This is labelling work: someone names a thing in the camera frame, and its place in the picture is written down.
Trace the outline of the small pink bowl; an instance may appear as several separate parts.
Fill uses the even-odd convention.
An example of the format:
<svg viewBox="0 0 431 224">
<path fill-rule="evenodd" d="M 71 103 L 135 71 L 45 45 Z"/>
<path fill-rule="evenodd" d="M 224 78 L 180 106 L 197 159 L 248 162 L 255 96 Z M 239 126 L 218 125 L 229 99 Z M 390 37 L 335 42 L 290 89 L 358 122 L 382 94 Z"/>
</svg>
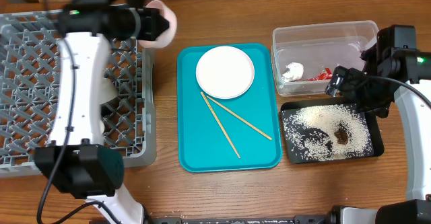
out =
<svg viewBox="0 0 431 224">
<path fill-rule="evenodd" d="M 161 0 L 153 0 L 149 2 L 145 7 L 159 9 L 160 15 L 164 19 L 168 20 L 169 28 L 163 33 L 161 33 L 161 35 L 158 36 L 155 41 L 139 40 L 139 45 L 143 48 L 167 47 L 173 41 L 176 34 L 178 22 L 175 13 Z"/>
</svg>

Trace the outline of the red snack wrapper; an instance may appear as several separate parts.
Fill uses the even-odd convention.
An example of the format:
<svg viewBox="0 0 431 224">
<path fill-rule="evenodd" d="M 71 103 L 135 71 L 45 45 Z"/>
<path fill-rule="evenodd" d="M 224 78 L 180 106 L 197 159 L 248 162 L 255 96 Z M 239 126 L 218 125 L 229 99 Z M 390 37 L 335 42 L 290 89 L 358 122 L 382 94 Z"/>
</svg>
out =
<svg viewBox="0 0 431 224">
<path fill-rule="evenodd" d="M 330 68 L 324 68 L 316 77 L 307 79 L 307 81 L 321 81 L 332 78 L 332 72 Z"/>
</svg>

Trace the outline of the white tissue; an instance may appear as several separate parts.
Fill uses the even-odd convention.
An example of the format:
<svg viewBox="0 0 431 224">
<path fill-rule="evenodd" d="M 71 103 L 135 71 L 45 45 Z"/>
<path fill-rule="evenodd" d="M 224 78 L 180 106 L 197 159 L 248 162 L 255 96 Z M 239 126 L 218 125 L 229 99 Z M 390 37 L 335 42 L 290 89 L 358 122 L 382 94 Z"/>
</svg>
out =
<svg viewBox="0 0 431 224">
<path fill-rule="evenodd" d="M 288 83 L 298 81 L 304 74 L 304 66 L 300 63 L 292 62 L 286 66 L 286 72 L 281 75 L 281 81 Z"/>
</svg>

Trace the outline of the grey metal bowl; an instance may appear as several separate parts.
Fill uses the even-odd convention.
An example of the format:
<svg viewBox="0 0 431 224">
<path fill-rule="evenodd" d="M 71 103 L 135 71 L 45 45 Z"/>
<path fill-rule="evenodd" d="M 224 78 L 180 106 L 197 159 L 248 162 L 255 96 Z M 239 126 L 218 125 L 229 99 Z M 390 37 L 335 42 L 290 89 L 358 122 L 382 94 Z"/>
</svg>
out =
<svg viewBox="0 0 431 224">
<path fill-rule="evenodd" d="M 105 104 L 118 96 L 114 83 L 108 78 L 102 78 L 100 83 L 99 104 Z"/>
</svg>

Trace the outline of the large white plate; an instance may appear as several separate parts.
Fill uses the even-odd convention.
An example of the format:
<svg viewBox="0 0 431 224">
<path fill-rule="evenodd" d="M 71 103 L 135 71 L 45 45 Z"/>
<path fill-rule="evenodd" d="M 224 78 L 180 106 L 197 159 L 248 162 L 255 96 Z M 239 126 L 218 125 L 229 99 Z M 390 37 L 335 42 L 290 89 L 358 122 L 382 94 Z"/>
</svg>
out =
<svg viewBox="0 0 431 224">
<path fill-rule="evenodd" d="M 208 50 L 196 66 L 199 87 L 213 98 L 237 98 L 251 87 L 254 78 L 251 58 L 233 46 L 217 46 Z"/>
</svg>

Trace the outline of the wooden chopstick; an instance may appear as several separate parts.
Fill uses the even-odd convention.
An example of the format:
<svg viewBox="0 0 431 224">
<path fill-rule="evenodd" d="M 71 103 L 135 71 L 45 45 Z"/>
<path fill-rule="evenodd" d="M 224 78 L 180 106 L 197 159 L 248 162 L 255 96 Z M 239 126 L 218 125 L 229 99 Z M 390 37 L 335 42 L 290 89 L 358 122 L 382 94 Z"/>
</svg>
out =
<svg viewBox="0 0 431 224">
<path fill-rule="evenodd" d="M 207 107 L 209 108 L 209 111 L 211 112 L 211 114 L 213 115 L 215 121 L 217 122 L 219 128 L 221 129 L 221 131 L 223 132 L 226 140 L 229 142 L 232 150 L 235 152 L 237 158 L 240 159 L 240 154 L 238 153 L 236 147 L 234 146 L 231 138 L 229 137 L 228 133 L 226 132 L 226 129 L 224 128 L 223 124 L 220 122 L 220 119 L 218 118 L 217 114 L 215 113 L 215 111 L 213 110 L 211 104 L 209 103 L 207 96 L 201 91 L 200 92 L 201 97 L 203 98 L 204 102 L 206 103 Z"/>
<path fill-rule="evenodd" d="M 207 96 L 207 99 L 209 99 L 213 103 L 217 104 L 219 107 L 221 107 L 222 109 L 224 109 L 225 111 L 227 111 L 228 113 L 230 113 L 231 115 L 233 115 L 233 117 L 239 119 L 241 122 L 243 122 L 244 124 L 246 124 L 247 126 L 249 126 L 250 128 L 252 128 L 253 130 L 255 130 L 256 132 L 258 132 L 260 135 L 264 136 L 266 139 L 268 139 L 270 141 L 272 140 L 272 137 L 270 137 L 268 134 L 264 133 L 262 130 L 260 130 L 259 128 L 257 128 L 253 124 L 251 124 L 249 121 L 245 120 L 244 118 L 242 118 L 241 116 L 239 116 L 237 113 L 233 112 L 231 109 L 229 109 L 226 106 L 224 106 L 223 104 L 219 103 L 218 101 L 216 101 L 212 97 Z"/>
</svg>

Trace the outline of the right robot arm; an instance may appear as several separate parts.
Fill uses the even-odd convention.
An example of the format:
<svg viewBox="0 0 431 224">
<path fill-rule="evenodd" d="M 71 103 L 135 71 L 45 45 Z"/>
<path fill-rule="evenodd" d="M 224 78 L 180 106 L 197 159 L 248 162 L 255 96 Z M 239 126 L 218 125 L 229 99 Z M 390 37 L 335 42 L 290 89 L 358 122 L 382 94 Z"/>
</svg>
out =
<svg viewBox="0 0 431 224">
<path fill-rule="evenodd" d="M 335 68 L 325 92 L 356 103 L 359 112 L 385 117 L 389 104 L 398 107 L 408 162 L 406 200 L 377 210 L 336 206 L 326 223 L 430 222 L 430 53 L 414 47 L 373 46 L 363 52 L 362 71 Z"/>
</svg>

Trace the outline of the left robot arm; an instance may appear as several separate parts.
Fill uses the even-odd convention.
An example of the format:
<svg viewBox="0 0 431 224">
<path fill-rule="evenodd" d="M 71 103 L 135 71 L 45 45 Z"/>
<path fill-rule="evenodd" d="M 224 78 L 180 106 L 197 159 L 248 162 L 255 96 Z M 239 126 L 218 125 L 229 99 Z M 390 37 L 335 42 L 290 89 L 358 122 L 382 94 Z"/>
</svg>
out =
<svg viewBox="0 0 431 224">
<path fill-rule="evenodd" d="M 113 39 L 134 38 L 153 48 L 171 43 L 176 21 L 146 0 L 72 0 L 56 25 L 61 35 L 60 89 L 55 123 L 46 147 L 34 152 L 47 186 L 96 207 L 110 223 L 150 223 L 145 207 L 125 187 L 120 153 L 104 145 L 101 109 L 103 71 Z"/>
</svg>

